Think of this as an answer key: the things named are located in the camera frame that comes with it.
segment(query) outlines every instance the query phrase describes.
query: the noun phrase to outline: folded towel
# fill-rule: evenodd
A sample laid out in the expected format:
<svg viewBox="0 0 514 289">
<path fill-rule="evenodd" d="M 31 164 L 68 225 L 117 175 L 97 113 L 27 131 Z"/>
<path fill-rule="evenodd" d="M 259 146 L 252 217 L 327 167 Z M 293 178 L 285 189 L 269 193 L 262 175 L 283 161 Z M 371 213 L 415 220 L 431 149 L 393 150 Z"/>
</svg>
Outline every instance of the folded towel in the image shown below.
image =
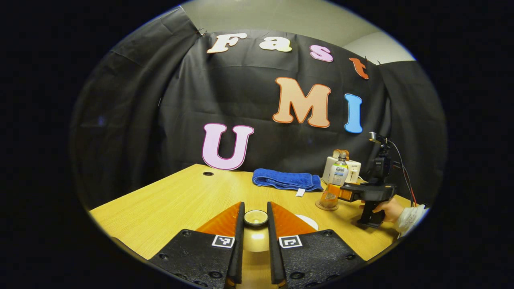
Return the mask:
<svg viewBox="0 0 514 289">
<path fill-rule="evenodd" d="M 305 189 L 307 192 L 315 190 L 323 191 L 320 177 L 308 173 L 294 174 L 256 169 L 253 172 L 252 182 L 259 187 L 273 186 L 279 190 Z"/>
</svg>

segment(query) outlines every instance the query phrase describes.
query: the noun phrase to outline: table surface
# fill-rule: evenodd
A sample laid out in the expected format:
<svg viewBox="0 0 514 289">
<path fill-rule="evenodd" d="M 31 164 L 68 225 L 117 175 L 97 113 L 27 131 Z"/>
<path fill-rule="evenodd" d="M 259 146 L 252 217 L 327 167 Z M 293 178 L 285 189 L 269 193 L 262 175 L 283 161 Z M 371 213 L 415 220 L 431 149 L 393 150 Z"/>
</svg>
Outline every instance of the table surface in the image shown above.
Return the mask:
<svg viewBox="0 0 514 289">
<path fill-rule="evenodd" d="M 213 172 L 212 176 L 203 175 Z M 205 165 L 193 165 L 130 194 L 90 211 L 110 236 L 146 259 L 162 249 L 182 229 L 196 230 L 205 222 L 237 202 L 245 202 L 245 210 L 266 211 L 268 201 L 275 202 L 294 214 L 313 219 L 319 230 L 334 230 L 360 257 L 369 260 L 389 245 L 398 233 L 392 223 L 379 228 L 358 227 L 360 201 L 339 201 L 335 211 L 324 211 L 315 202 L 322 192 L 305 192 L 258 187 L 253 173 L 223 171 Z M 394 196 L 400 204 L 410 201 Z M 243 251 L 243 283 L 245 288 L 277 288 L 271 284 L 269 251 Z"/>
</svg>

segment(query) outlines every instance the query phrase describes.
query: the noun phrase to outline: sleeve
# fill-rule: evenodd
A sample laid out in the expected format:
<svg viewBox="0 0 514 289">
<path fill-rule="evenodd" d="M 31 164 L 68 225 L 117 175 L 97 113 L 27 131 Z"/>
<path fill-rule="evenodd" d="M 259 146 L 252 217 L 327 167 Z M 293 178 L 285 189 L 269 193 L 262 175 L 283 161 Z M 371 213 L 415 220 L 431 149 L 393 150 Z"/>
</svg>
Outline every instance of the sleeve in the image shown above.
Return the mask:
<svg viewBox="0 0 514 289">
<path fill-rule="evenodd" d="M 428 212 L 425 205 L 414 208 L 405 208 L 394 224 L 394 228 L 400 233 L 398 238 L 408 235 L 412 229 L 425 217 Z"/>
</svg>

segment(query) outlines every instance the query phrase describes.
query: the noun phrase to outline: human hand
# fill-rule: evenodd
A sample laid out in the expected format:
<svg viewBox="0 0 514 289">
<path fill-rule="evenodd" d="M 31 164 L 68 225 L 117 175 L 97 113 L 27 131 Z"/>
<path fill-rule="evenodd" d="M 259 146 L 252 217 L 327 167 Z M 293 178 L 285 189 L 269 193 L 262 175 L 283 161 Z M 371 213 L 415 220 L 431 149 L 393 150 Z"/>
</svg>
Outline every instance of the human hand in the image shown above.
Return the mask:
<svg viewBox="0 0 514 289">
<path fill-rule="evenodd" d="M 384 222 L 395 223 L 403 212 L 403 209 L 404 207 L 402 207 L 395 198 L 391 198 L 389 201 L 378 204 L 373 212 L 376 213 L 384 210 Z"/>
</svg>

